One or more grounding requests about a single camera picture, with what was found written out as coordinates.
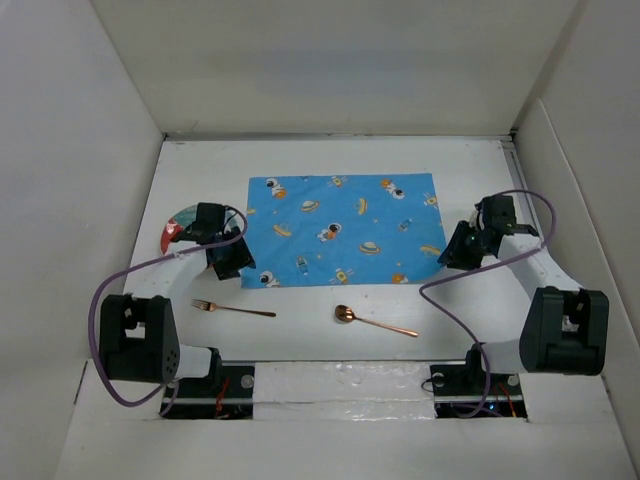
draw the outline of blue cloth with cartoon print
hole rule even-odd
[[[445,237],[431,174],[251,178],[245,288],[420,283]]]

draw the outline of red wire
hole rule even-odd
[[[502,385],[501,383],[498,384],[498,388],[502,390],[504,394],[507,396],[507,401],[509,402],[509,408],[511,409],[511,416],[517,417],[516,409],[513,408],[513,402],[511,401],[511,397],[509,396],[509,391],[506,388],[504,388],[504,385]]]
[[[227,377],[227,379],[224,381],[224,384],[222,385],[222,391],[216,397],[216,413],[213,416],[213,418],[218,418],[218,415],[220,415],[220,412],[222,411],[222,400],[224,400],[224,396],[227,393],[227,388],[229,387],[229,380],[230,378]]]

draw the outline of rose gold spoon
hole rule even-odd
[[[338,305],[336,307],[336,318],[344,323],[351,323],[354,320],[360,320],[361,322],[368,323],[369,325],[375,325],[376,327],[386,328],[387,330],[391,330],[392,332],[402,333],[403,335],[409,335],[410,337],[416,338],[418,336],[418,332],[414,330],[409,330],[406,328],[393,327],[391,325],[386,325],[384,323],[374,322],[373,320],[365,320],[364,318],[356,317],[356,314],[353,313],[346,305]]]

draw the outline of fork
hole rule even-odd
[[[213,312],[215,310],[231,310],[233,312],[243,312],[243,313],[251,313],[253,315],[262,315],[263,317],[275,317],[276,314],[274,312],[261,312],[258,310],[244,310],[242,308],[231,308],[231,307],[223,307],[222,305],[218,305],[217,303],[207,302],[206,300],[191,300],[191,306],[198,308],[200,310],[204,310],[206,312]]]

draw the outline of white wall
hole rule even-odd
[[[92,0],[165,132],[506,134],[576,0]]]
[[[0,0],[0,465],[51,478],[161,135],[88,0]]]
[[[581,1],[575,29],[516,137],[530,186],[552,196],[562,213],[554,253],[612,301],[605,377],[636,468],[639,18],[636,0]]]

